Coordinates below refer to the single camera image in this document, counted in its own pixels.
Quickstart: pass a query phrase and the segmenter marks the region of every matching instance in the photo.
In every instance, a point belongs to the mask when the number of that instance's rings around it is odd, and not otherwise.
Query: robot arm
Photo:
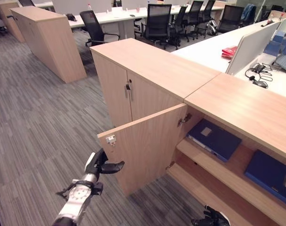
[[[99,175],[119,172],[124,162],[117,164],[105,163],[108,160],[101,149],[92,153],[85,166],[85,175],[81,180],[73,180],[72,184],[61,192],[56,193],[67,200],[60,213],[57,215],[53,226],[77,226],[80,224],[86,207],[90,204],[93,195],[101,195],[103,184],[98,182]],[[70,191],[69,198],[64,195]]]

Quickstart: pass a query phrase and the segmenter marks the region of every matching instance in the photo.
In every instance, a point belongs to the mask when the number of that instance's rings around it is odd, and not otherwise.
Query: open cabinet door
[[[98,135],[110,162],[125,162],[115,174],[125,195],[165,174],[186,113],[187,105],[179,104]],[[112,135],[115,145],[106,141]]]

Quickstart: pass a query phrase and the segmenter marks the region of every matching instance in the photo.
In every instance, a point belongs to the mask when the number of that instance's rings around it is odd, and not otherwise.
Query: door latch
[[[189,113],[186,115],[186,117],[184,119],[180,119],[177,126],[179,127],[180,125],[182,125],[185,122],[188,122],[191,119],[192,115]]]
[[[111,146],[115,146],[116,145],[116,136],[115,135],[111,135],[111,136],[109,136],[109,137],[106,137],[105,138],[106,139],[106,142],[108,143],[108,144],[110,144]]]

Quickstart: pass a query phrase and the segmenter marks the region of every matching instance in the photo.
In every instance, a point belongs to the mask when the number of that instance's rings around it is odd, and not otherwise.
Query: wooden cabinet
[[[91,50],[114,126],[180,104],[220,74],[134,39]]]
[[[286,164],[285,97],[132,39],[92,53],[120,123],[98,137],[110,161],[125,161],[116,176],[126,195],[167,172],[233,226],[286,226],[286,205],[244,175],[257,149]],[[242,139],[227,163],[186,138],[203,118]]]
[[[0,0],[0,19],[4,22],[7,30],[20,42],[25,42],[25,39],[16,25],[16,22],[13,18],[7,18],[11,16],[10,8],[19,7],[17,1],[10,0]]]
[[[66,16],[32,6],[11,11],[32,53],[59,78],[87,76]]]
[[[127,71],[99,54],[94,63],[113,125],[120,126],[132,121],[129,91],[126,89]]]
[[[102,55],[94,53],[93,57],[114,126],[182,103],[179,98]]]
[[[254,95],[270,104],[255,103]],[[180,123],[188,114],[191,118]],[[242,139],[227,163],[185,137],[202,118]],[[113,135],[114,146],[106,142]],[[286,205],[244,175],[256,149],[286,164],[285,97],[221,74],[185,103],[98,137],[111,161],[126,163],[117,174],[126,195],[167,172],[202,204],[224,212],[233,226],[286,226]]]

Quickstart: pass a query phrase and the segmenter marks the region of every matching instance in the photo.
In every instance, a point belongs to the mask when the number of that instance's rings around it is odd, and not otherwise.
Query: chair armrest
[[[104,34],[107,34],[107,35],[116,35],[118,37],[118,40],[120,40],[120,35],[118,34],[109,34],[109,33],[104,33]]]
[[[96,42],[96,43],[108,43],[107,41],[96,41],[96,40],[91,40],[91,42]]]

